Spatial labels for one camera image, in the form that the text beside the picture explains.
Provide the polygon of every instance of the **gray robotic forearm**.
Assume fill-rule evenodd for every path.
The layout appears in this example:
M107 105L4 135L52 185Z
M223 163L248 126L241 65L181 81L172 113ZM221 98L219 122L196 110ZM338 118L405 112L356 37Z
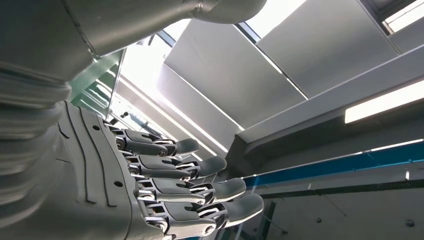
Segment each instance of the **gray robotic forearm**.
M0 238L153 240L205 236L263 208L239 180L195 185L223 158L119 130L63 102L104 56L184 18L237 23L265 0L14 0L0 7Z

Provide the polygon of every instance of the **skylight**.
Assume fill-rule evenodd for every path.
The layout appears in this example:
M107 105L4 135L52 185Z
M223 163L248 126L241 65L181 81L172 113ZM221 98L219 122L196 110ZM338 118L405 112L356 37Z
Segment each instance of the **skylight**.
M263 38L306 0L267 0L262 10L246 23Z
M391 33L396 33L422 17L424 17L424 0L416 0L388 17L384 23Z

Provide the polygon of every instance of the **ceiling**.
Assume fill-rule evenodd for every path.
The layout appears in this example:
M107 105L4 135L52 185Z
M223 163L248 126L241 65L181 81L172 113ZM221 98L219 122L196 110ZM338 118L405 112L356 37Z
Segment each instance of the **ceiling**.
M264 16L279 14L274 3L284 7L269 0L270 12L245 24L273 24L259 35L185 21L156 81L164 97L228 149L223 154L237 175L369 132L375 123L346 128L344 110L424 76L424 20L388 34L369 7L387 13L405 1L301 0L277 24L267 23ZM213 149L210 137L199 139Z

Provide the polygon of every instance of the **glass panel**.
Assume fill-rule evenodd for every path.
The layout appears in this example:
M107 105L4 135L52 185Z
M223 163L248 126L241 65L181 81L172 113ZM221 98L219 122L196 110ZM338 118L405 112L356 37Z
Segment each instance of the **glass panel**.
M119 62L124 50L109 54L82 71L70 82L71 96L68 98L73 105L92 111L103 119L108 114L113 89L117 81Z

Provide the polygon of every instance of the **metal frame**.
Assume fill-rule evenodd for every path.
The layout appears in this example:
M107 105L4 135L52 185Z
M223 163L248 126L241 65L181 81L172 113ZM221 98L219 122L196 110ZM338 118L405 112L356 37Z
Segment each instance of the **metal frame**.
M259 176L245 177L244 181L247 186L261 186L331 174L354 173L361 170L395 165L403 165L407 168L408 164L422 161L424 161L424 142L419 142L378 151L365 151L360 154L281 169Z
M127 52L126 48L124 50L122 50L122 55L120 56L120 59L119 59L118 70L117 70L116 75L115 75L114 85L113 85L113 88L112 88L112 92L110 93L109 104L107 105L107 109L106 109L106 119L108 119L108 117L109 117L109 112L110 112L111 105L112 105L112 98L114 97L114 94L117 91L118 82L119 82L120 75L121 75L122 63L124 62L126 52Z

